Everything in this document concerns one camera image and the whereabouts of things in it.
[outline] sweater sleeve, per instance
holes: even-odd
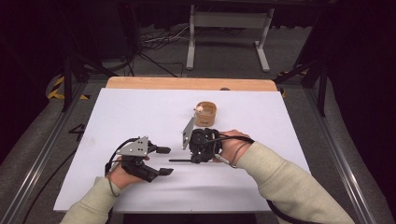
[[[260,143],[253,143],[236,165],[254,178],[263,198],[290,217],[318,223],[353,223],[311,174]]]
[[[120,189],[113,183],[114,193],[120,194]],[[85,196],[73,204],[67,211],[61,224],[100,224],[106,223],[108,212],[116,202],[117,197],[111,192],[108,179],[98,177],[93,187]]]

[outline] person's left hand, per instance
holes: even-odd
[[[106,175],[106,178],[111,180],[119,189],[125,189],[131,184],[135,184],[143,181],[141,178],[136,177],[134,175],[129,175],[122,169],[121,164],[118,164],[116,168]]]

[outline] white paper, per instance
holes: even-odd
[[[219,131],[236,129],[267,145],[309,172],[304,153],[279,92],[102,89],[63,187],[54,206],[66,211],[103,176],[105,164],[125,140],[148,136],[170,154],[150,153],[146,165],[174,168],[126,189],[114,207],[122,213],[268,211],[254,180],[244,170],[224,163],[169,162],[189,159],[181,132],[201,101],[216,104]]]

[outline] gray carpet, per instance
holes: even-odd
[[[260,32],[245,30],[239,35],[229,35],[218,30],[204,30],[198,33],[196,38],[195,65],[192,71],[184,69],[183,77],[220,77],[220,78],[274,78],[281,71],[289,71],[303,46],[310,29],[271,29],[264,45],[271,72],[263,73],[259,64],[253,41]],[[162,49],[145,52],[154,61],[159,63],[185,63],[187,57],[188,41],[180,39]],[[106,62],[105,66],[112,66],[119,62]],[[163,64],[171,72],[181,75],[180,64]],[[123,75],[129,73],[129,68],[117,71]],[[170,77],[154,63],[142,60],[139,56],[134,60],[134,73],[137,76],[160,76]],[[315,118],[314,110],[309,104],[306,91],[298,81],[300,77],[294,77],[282,85],[286,91],[285,105],[289,111],[291,121],[300,140],[304,154],[308,161],[312,175],[324,188],[330,192],[334,199],[339,202],[352,216],[356,223],[360,223],[355,208],[350,201],[343,181],[332,160],[329,143]],[[92,75],[92,78],[84,89],[84,94],[91,96],[90,100],[78,100],[70,117],[67,119],[60,136],[55,142],[49,160],[35,183],[30,197],[24,203],[20,214],[17,214],[15,223],[22,223],[28,207],[34,197],[41,190],[44,183],[52,172],[61,164],[77,146],[78,135],[68,133],[79,124],[87,124],[92,112],[98,92],[106,85],[106,77]],[[378,186],[370,176],[359,153],[351,141],[344,122],[340,116],[337,104],[333,98],[331,83],[329,84],[326,98],[326,115],[333,136],[338,145],[344,150],[346,159],[360,184],[364,198],[369,204],[371,213],[377,223],[394,223],[385,198]],[[9,153],[0,167],[0,176],[3,181],[0,184],[0,214],[5,214],[9,205],[17,195],[24,178],[35,162],[38,153],[46,144],[59,116],[62,114],[63,101],[51,99],[49,105],[37,117],[30,128],[21,137],[18,144]],[[52,211],[60,191],[62,181],[67,172],[71,160],[57,173],[45,187],[26,223],[59,223],[64,214]],[[258,214],[258,223],[277,223],[271,213]],[[121,223],[122,215],[115,215],[112,223]]]

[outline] metal bracket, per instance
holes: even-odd
[[[182,136],[183,150],[187,148],[187,145],[190,142],[192,130],[194,129],[195,119],[196,117],[194,114],[190,119],[189,123],[187,124],[186,128],[183,130],[183,136]]]
[[[149,153],[149,138],[144,136],[131,144],[117,150],[118,155],[147,157]]]

